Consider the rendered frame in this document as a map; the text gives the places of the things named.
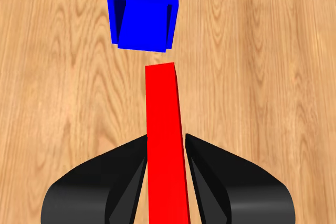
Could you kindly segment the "blue hollow socket block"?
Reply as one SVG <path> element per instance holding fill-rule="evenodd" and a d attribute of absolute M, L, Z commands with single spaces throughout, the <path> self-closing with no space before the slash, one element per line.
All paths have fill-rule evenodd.
<path fill-rule="evenodd" d="M 172 48 L 179 0 L 107 0 L 111 40 L 121 49 Z"/>

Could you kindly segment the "thin red peg bar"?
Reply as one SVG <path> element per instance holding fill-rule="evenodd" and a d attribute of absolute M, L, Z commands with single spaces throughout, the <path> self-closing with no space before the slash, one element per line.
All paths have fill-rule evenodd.
<path fill-rule="evenodd" d="M 145 68 L 149 224 L 190 224 L 174 63 Z"/>

